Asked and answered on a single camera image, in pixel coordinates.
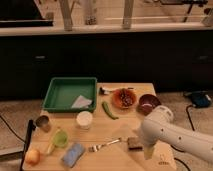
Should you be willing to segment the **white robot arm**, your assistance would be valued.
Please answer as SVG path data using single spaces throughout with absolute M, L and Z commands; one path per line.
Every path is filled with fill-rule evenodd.
M 138 129 L 144 148 L 153 148 L 160 140 L 213 164 L 213 136 L 178 127 L 173 119 L 172 111 L 163 105 L 145 116 Z

